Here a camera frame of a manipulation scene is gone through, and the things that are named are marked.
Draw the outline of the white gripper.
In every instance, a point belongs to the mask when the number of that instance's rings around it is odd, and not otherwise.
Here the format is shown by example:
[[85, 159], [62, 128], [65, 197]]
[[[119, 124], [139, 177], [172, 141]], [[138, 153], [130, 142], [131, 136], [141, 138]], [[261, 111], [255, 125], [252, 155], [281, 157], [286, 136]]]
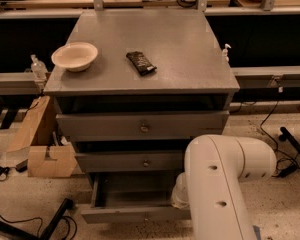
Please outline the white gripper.
[[171, 205], [177, 209], [187, 209], [189, 207], [188, 189], [186, 175], [178, 175], [175, 186], [171, 194]]

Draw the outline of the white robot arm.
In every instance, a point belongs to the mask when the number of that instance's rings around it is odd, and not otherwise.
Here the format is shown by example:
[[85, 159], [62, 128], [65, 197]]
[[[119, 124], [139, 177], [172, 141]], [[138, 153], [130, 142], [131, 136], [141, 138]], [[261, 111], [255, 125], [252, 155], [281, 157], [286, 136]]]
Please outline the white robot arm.
[[257, 240], [240, 184], [270, 178], [276, 163], [274, 151], [261, 140], [199, 136], [186, 148], [172, 206], [190, 210], [195, 240]]

